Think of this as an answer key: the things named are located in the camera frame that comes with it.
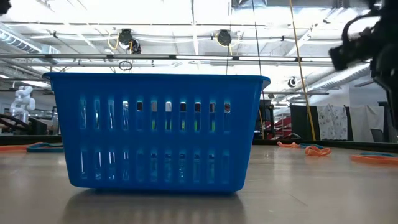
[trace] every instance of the ceiling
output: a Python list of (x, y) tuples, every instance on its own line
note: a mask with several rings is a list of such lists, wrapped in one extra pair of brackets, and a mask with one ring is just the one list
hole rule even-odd
[[(116, 45), (120, 30), (129, 28), (132, 29), (133, 37), (140, 42), (142, 54), (296, 57), (289, 1), (254, 0), (254, 12), (250, 1), (12, 0), (12, 8), (0, 17), (0, 23), (31, 43), (51, 45), (61, 54), (126, 54), (126, 49), (112, 47)], [(267, 2), (267, 7), (262, 5), (263, 2)], [(294, 0), (293, 3), (301, 57), (328, 57), (328, 50), (341, 44), (344, 25), (357, 15), (368, 12), (359, 0)], [(358, 21), (351, 26), (350, 33), (361, 32), (376, 21), (377, 18)], [(220, 29), (231, 31), (231, 49), (220, 46), (215, 40)], [(0, 43), (0, 48), (1, 53), (23, 53), (5, 43)], [(16, 62), (39, 72), (48, 72), (50, 69), (40, 66), (36, 60), (19, 59)], [(30, 66), (32, 62), (35, 62), (34, 67)], [(260, 73), (258, 63), (233, 64), (228, 71), (224, 63), (198, 61), (184, 62), (177, 67), (172, 66), (176, 61), (171, 60), (156, 61), (154, 67), (140, 66), (151, 63), (154, 62), (135, 62), (130, 72)], [(321, 75), (330, 67), (331, 63), (305, 65), (303, 75)], [(53, 66), (54, 71), (61, 69), (63, 67)], [(67, 69), (68, 72), (112, 72), (104, 66)], [(263, 65), (261, 73), (272, 80), (272, 85), (267, 89), (269, 91), (284, 91), (288, 89), (288, 79), (300, 77), (300, 70), (295, 63)]]

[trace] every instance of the white robot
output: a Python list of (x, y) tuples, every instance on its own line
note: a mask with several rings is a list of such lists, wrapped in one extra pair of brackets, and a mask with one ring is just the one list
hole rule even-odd
[(10, 111), (13, 117), (28, 123), (29, 111), (36, 107), (35, 99), (30, 97), (33, 88), (31, 86), (20, 86), (15, 92), (15, 100), (12, 102)]

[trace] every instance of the table surface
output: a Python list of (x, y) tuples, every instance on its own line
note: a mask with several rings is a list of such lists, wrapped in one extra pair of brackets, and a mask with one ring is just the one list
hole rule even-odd
[(0, 223), (398, 223), (398, 166), (351, 162), (359, 152), (253, 146), (232, 196), (80, 189), (63, 154), (0, 153)]

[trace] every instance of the blue plastic basket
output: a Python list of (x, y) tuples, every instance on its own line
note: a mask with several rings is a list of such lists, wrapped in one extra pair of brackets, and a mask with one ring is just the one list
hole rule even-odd
[(55, 92), (72, 185), (200, 192), (243, 187), (267, 77), (44, 76)]

